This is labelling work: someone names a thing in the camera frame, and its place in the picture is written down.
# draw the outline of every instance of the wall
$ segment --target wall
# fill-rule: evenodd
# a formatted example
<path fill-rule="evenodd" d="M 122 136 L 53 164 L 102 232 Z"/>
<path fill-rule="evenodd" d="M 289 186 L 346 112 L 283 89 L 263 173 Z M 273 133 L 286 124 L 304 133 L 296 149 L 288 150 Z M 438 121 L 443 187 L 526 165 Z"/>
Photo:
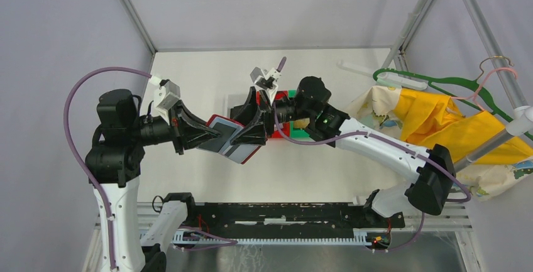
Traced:
<path fill-rule="evenodd" d="M 80 271 L 97 207 L 65 140 L 64 101 L 84 74 L 148 70 L 150 54 L 119 0 L 0 0 L 0 10 L 0 270 Z M 114 73 L 79 90 L 70 116 L 80 153 L 99 95 L 145 83 Z"/>
<path fill-rule="evenodd" d="M 520 85 L 533 103 L 533 90 L 526 89 L 533 80 L 530 68 L 533 58 L 533 3 L 528 0 L 478 0 L 481 10 L 505 55 L 512 58 L 519 72 Z M 488 55 L 475 30 L 462 0 L 436 0 L 407 50 L 409 68 L 413 72 L 436 77 L 461 76 L 476 78 L 479 62 Z M 486 70 L 492 65 L 487 63 Z M 512 116 L 512 108 L 497 76 L 487 85 L 496 103 Z M 469 95 L 461 89 L 450 89 Z M 463 112 L 474 109 L 462 106 Z M 533 263 L 531 187 L 526 178 L 508 192 L 491 201 L 468 204 L 487 271 L 528 271 Z"/>
<path fill-rule="evenodd" d="M 132 0 L 156 48 L 390 46 L 416 0 Z"/>

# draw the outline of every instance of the patterned cloth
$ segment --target patterned cloth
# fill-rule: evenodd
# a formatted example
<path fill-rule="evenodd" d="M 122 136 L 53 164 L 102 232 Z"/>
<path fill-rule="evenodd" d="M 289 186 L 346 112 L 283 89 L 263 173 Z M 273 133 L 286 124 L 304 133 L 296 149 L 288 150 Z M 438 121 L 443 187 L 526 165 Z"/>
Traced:
<path fill-rule="evenodd" d="M 393 113 L 402 89 L 374 86 L 354 100 L 346 109 L 351 117 L 365 126 L 400 139 L 403 123 Z M 488 200 L 513 187 L 533 172 L 533 161 L 514 165 L 471 165 L 457 174 L 473 196 Z M 460 198 L 460 189 L 452 187 L 451 198 Z"/>

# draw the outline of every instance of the gray floor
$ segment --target gray floor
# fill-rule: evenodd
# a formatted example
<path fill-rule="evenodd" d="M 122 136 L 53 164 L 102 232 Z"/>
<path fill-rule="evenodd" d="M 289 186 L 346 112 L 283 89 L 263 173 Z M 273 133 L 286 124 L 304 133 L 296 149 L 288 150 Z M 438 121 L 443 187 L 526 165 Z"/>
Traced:
<path fill-rule="evenodd" d="M 411 234 L 393 234 L 393 246 Z M 453 232 L 425 233 L 411 246 L 372 254 L 359 246 L 232 246 L 171 250 L 167 271 L 466 271 Z"/>

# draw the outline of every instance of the robotic arm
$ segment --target robotic arm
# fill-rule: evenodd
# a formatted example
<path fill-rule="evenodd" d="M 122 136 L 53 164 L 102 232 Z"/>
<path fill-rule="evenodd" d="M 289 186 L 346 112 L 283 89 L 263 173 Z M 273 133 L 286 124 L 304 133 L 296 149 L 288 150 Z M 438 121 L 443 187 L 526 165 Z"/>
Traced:
<path fill-rule="evenodd" d="M 169 80 L 150 79 L 150 83 L 158 86 L 153 107 L 160 116 L 156 117 L 150 115 L 150 109 L 141 116 L 140 105 L 135 105 L 136 96 L 128 90 L 113 90 L 100 97 L 97 113 L 101 124 L 95 130 L 85 163 L 106 192 L 113 213 L 106 218 L 102 198 L 95 189 L 102 226 L 102 271 L 113 268 L 116 271 L 116 267 L 122 272 L 164 271 L 165 252 L 172 234 L 187 219 L 194 218 L 190 214 L 192 196 L 171 193 L 163 202 L 158 220 L 139 244 L 136 196 L 145 146 L 172 142 L 176 153 L 182 155 L 185 150 L 207 149 L 210 144 L 208 150 L 230 159 L 229 153 L 242 148 L 250 152 L 245 153 L 246 159 L 232 160 L 244 163 L 260 146 L 266 145 L 278 122 L 309 119 L 305 130 L 313 140 L 365 155 L 407 180 L 370 195 L 363 206 L 369 219 L 378 215 L 390 217 L 411 207 L 432 215 L 441 213 L 452 181 L 429 161 L 455 176 L 446 148 L 436 145 L 429 150 L 368 129 L 328 104 L 331 92 L 317 77 L 303 78 L 295 97 L 274 100 L 281 67 L 282 64 L 269 72 L 254 69 L 252 80 L 262 90 L 251 87 L 246 102 L 234 108 L 230 119 L 225 118 L 228 124 L 238 125 L 229 134 L 193 115 L 180 100 L 179 87 Z M 213 145 L 220 148 L 213 150 Z M 109 233 L 113 239 L 107 239 Z"/>

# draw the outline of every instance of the green hanger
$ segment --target green hanger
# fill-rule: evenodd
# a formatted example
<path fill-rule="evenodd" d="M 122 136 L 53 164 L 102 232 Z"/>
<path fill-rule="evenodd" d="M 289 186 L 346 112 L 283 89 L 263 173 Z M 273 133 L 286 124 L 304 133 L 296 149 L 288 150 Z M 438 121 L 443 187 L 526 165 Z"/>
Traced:
<path fill-rule="evenodd" d="M 480 86 L 477 81 L 470 80 L 470 79 L 464 79 L 462 77 L 445 77 L 443 79 L 435 79 L 433 77 L 420 75 L 420 74 L 416 74 L 416 73 L 410 73 L 410 72 L 407 72 L 407 71 L 398 71 L 398 70 L 395 70 L 395 69 L 392 69 L 392 68 L 379 69 L 376 72 L 374 72 L 372 77 L 374 78 L 374 80 L 377 81 L 378 80 L 378 75 L 380 75 L 381 73 L 385 73 L 385 72 L 391 72 L 391 73 L 396 73 L 396 74 L 405 75 L 405 76 L 409 76 L 409 77 L 414 77 L 415 79 L 426 80 L 427 81 L 427 85 L 429 87 L 432 87 L 433 89 L 439 91 L 440 93 L 443 93 L 443 94 L 446 94 L 446 95 L 450 95 L 452 97 L 457 97 L 457 96 L 452 94 L 452 93 L 450 93 L 450 92 L 448 92 L 448 91 L 446 91 L 446 90 L 444 90 L 444 89 L 442 89 L 442 88 L 439 88 L 439 87 L 435 86 L 433 83 L 458 85 L 458 86 L 467 88 L 468 90 L 471 90 L 472 92 L 476 92 L 476 90 Z M 481 97 L 481 99 L 483 99 L 485 104 L 487 104 L 487 106 L 492 110 L 491 114 L 501 116 L 507 122 L 513 121 L 513 119 L 509 115 L 507 115 L 505 112 L 503 112 L 496 105 L 496 103 L 494 103 L 494 98 L 492 97 L 491 93 L 487 89 L 485 89 L 484 87 L 481 88 L 481 90 L 478 93 L 478 95 Z M 464 104 L 467 104 L 467 105 L 473 107 L 474 109 L 477 109 L 478 111 L 481 110 L 478 106 L 476 106 L 475 104 L 471 103 L 470 101 L 466 101 L 466 100 L 463 100 L 463 99 L 458 99 L 458 100 L 460 102 L 464 103 Z M 531 135 L 529 133 L 525 133 L 524 135 L 533 141 L 533 135 Z"/>

